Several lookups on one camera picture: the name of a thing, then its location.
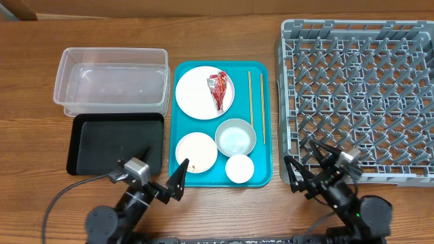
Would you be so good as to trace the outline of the white cup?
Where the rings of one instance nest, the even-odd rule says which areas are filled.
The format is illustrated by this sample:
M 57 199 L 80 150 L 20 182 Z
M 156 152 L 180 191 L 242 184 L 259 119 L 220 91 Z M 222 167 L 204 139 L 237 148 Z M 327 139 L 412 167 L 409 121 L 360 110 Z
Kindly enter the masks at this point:
M 246 155 L 233 155 L 226 162 L 225 172 L 230 181 L 243 184 L 254 175 L 254 163 Z

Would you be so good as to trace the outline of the red snack wrapper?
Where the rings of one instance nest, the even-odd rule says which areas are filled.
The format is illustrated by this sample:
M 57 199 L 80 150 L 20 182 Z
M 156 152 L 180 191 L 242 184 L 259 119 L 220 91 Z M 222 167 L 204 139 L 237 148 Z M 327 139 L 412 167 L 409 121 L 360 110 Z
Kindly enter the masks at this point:
M 225 71 L 221 71 L 216 75 L 210 75 L 207 78 L 208 87 L 216 110 L 223 110 L 223 100 L 227 88 L 227 79 L 228 76 Z

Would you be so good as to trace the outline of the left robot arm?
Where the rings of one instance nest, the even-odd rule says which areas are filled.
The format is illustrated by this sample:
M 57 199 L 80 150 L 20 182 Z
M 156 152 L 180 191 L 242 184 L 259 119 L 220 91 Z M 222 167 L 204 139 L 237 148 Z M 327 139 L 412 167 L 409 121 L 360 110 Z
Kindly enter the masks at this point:
M 150 166 L 146 163 L 151 151 L 150 146 L 145 146 L 135 157 L 119 159 L 118 168 L 108 174 L 111 182 L 125 182 L 128 188 L 116 206 L 101 205 L 88 213 L 85 221 L 87 243 L 152 242 L 134 229 L 154 199 L 164 204 L 170 199 L 181 200 L 189 160 L 185 159 L 162 186 L 152 180 Z

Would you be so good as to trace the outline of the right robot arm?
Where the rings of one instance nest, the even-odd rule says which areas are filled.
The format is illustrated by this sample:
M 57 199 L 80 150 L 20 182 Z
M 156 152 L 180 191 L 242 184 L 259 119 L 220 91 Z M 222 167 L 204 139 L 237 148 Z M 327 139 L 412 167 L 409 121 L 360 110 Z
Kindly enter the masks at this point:
M 306 199 L 317 199 L 332 212 L 318 219 L 304 235 L 293 236 L 293 243 L 385 243 L 391 234 L 393 207 L 376 195 L 358 196 L 358 166 L 361 151 L 340 150 L 318 140 L 309 141 L 322 171 L 314 174 L 294 157 L 286 155 L 292 192 L 304 192 Z

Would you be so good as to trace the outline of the pink bowl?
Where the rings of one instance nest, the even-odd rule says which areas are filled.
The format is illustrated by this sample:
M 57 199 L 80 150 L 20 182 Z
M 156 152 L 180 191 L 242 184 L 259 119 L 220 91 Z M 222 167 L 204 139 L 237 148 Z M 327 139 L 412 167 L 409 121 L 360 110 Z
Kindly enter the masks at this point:
M 178 142 L 175 150 L 176 161 L 180 165 L 189 160 L 187 171 L 193 174 L 204 173 L 216 162 L 218 149 L 215 141 L 202 132 L 192 132 Z

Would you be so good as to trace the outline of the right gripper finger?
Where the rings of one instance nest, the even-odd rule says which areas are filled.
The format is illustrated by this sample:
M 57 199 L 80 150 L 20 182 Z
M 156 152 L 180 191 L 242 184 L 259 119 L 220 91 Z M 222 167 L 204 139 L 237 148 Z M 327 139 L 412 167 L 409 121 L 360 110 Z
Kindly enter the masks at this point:
M 314 174 L 306 169 L 301 163 L 295 160 L 292 156 L 286 155 L 284 157 L 286 169 L 290 180 L 292 192 L 303 192 L 308 188 L 309 180 L 314 177 Z M 298 180 L 294 170 L 298 171 L 301 179 Z
M 334 166 L 342 152 L 340 149 L 316 139 L 310 139 L 309 145 L 320 166 Z

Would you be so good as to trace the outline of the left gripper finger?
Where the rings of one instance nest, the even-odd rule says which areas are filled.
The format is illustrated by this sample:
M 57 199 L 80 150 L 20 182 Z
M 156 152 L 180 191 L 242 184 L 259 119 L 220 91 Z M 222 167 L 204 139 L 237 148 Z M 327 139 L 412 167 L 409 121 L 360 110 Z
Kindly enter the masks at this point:
M 152 146 L 144 146 L 139 153 L 137 153 L 134 158 L 146 163 L 151 154 Z
M 165 184 L 171 198 L 177 201 L 180 201 L 184 194 L 184 185 L 188 167 L 189 160 L 185 159 Z

